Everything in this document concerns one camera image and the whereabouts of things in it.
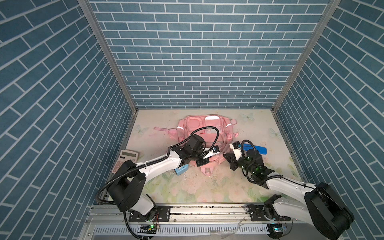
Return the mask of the pink student backpack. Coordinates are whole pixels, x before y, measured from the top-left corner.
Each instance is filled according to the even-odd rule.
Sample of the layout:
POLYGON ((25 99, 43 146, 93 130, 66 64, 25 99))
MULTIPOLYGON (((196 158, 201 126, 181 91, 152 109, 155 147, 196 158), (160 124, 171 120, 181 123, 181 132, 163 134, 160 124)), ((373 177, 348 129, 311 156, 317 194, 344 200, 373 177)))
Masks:
POLYGON ((201 172, 205 176, 210 176, 214 168, 224 162, 223 154, 228 151, 230 144, 238 136, 238 133, 234 132, 234 125, 236 124, 237 120, 221 115, 192 115, 180 120, 176 128, 154 127, 154 130, 166 132, 172 139, 182 142, 199 128, 209 126, 217 128, 219 130, 218 133, 214 129, 200 130, 196 133, 206 142, 207 150, 211 146, 217 146, 220 150, 219 154, 209 157, 209 163, 200 167, 201 172))

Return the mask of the white pink calculator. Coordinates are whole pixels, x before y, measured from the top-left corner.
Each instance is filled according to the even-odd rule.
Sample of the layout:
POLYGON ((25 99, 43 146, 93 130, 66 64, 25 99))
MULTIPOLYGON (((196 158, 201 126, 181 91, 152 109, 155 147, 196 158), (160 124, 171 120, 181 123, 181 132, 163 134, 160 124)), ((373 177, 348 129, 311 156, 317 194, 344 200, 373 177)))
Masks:
POLYGON ((112 168, 112 174, 115 174, 121 165, 129 160, 136 163, 139 158, 139 153, 131 150, 121 150, 120 155, 112 168))

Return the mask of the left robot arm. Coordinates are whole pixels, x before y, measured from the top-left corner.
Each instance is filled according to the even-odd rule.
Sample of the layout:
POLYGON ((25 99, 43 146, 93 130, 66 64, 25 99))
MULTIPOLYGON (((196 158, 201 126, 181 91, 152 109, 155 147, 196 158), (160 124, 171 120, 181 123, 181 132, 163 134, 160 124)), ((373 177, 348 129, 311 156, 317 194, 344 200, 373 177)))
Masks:
POLYGON ((191 161, 198 167, 210 162, 210 158, 220 153, 216 145, 220 131, 216 127, 202 127, 193 131, 185 140, 167 148, 166 154, 143 163, 124 162, 114 177, 105 183, 95 195, 98 204, 115 205, 120 212, 136 211, 146 215, 156 208, 156 204, 148 196, 142 194, 145 184, 163 173, 174 170, 191 161), (207 142, 198 132, 214 130, 214 141, 206 150, 207 142))

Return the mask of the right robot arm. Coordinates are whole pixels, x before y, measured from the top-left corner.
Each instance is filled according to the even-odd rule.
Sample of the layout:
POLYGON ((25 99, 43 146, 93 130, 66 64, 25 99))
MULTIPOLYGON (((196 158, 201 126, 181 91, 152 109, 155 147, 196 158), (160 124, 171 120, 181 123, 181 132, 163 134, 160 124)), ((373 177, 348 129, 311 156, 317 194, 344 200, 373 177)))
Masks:
POLYGON ((355 216, 330 185, 304 183, 278 174, 265 166, 262 155, 248 140, 229 147, 224 158, 231 170, 242 170, 248 182, 275 192, 264 202, 266 219, 298 219, 314 226, 329 240, 337 240, 351 227, 355 216), (245 145, 250 145, 250 149, 245 150, 245 145))

